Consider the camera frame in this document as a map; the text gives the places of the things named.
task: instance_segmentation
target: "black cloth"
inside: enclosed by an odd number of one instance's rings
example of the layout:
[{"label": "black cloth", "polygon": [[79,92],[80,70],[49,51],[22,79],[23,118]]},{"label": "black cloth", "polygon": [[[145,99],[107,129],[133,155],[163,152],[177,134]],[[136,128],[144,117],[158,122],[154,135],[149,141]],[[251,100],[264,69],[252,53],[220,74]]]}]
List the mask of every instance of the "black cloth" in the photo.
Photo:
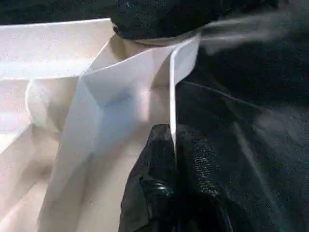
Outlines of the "black cloth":
[{"label": "black cloth", "polygon": [[107,18],[116,0],[0,0],[0,25]]},{"label": "black cloth", "polygon": [[176,88],[178,122],[207,138],[213,180],[257,231],[309,231],[308,43],[201,49]]},{"label": "black cloth", "polygon": [[174,37],[233,11],[247,12],[277,0],[118,0],[110,11],[115,32],[124,39]]}]

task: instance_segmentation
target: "white cardboard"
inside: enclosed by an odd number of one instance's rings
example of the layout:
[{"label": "white cardboard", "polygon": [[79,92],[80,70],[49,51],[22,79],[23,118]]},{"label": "white cardboard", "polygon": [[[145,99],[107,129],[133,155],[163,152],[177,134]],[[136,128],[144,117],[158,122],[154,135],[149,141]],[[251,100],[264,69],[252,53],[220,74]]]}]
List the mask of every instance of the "white cardboard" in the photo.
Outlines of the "white cardboard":
[{"label": "white cardboard", "polygon": [[[35,231],[59,146],[33,125],[29,103],[44,115],[37,125],[50,129],[44,120],[62,116],[64,102],[68,110],[79,76],[113,34],[109,19],[0,26],[0,232]],[[41,85],[49,96],[29,88]]]},{"label": "white cardboard", "polygon": [[[130,49],[126,44],[133,56],[126,52],[127,59],[81,77],[41,210],[39,232],[118,230],[126,179],[151,127],[169,123],[176,128],[173,89],[193,69],[198,43],[199,35],[160,48],[135,44]],[[139,49],[142,52],[134,55]],[[104,60],[101,54],[93,67]]]}]

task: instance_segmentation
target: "black fabric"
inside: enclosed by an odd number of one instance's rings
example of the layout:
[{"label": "black fabric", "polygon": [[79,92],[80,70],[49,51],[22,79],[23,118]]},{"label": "black fabric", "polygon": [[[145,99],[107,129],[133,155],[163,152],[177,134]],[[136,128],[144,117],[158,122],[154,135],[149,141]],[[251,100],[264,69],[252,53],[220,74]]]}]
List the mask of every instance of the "black fabric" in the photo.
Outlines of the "black fabric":
[{"label": "black fabric", "polygon": [[246,211],[229,199],[221,185],[221,158],[206,137],[189,126],[178,125],[177,159],[180,191],[187,202],[184,220],[194,221],[201,232],[256,231]]},{"label": "black fabric", "polygon": [[124,39],[174,37],[197,29],[221,15],[248,11],[274,0],[118,0],[111,10],[115,32]]},{"label": "black fabric", "polygon": [[219,192],[239,206],[256,231],[309,230],[308,42],[290,37],[214,55],[201,49],[176,88],[178,122],[212,149],[207,157],[199,144],[191,152],[190,183],[200,179],[195,191]]},{"label": "black fabric", "polygon": [[116,0],[0,0],[0,25],[107,18]]}]

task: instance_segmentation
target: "gloved hand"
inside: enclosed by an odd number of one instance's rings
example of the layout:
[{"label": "gloved hand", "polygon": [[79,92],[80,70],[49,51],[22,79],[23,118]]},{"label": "gloved hand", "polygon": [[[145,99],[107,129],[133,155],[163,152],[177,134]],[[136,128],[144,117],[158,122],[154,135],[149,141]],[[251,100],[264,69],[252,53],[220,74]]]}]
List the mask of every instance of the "gloved hand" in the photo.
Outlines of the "gloved hand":
[{"label": "gloved hand", "polygon": [[110,11],[115,32],[124,39],[175,37],[235,10],[278,0],[117,0]]},{"label": "gloved hand", "polygon": [[220,189],[217,161],[196,130],[178,126],[176,156],[169,126],[154,126],[127,180],[119,232],[253,232]]}]

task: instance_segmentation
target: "black rubber glove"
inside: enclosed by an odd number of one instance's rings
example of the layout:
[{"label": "black rubber glove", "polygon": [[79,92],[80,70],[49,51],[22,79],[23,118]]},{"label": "black rubber glove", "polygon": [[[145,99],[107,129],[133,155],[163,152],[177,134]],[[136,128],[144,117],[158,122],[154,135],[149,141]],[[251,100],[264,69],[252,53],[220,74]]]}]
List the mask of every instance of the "black rubber glove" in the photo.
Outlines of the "black rubber glove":
[{"label": "black rubber glove", "polygon": [[175,37],[229,12],[278,0],[117,0],[110,12],[115,32],[124,39]]},{"label": "black rubber glove", "polygon": [[176,158],[169,126],[152,128],[126,184],[119,232],[253,232],[220,190],[218,159],[207,140],[179,126],[177,144]]}]

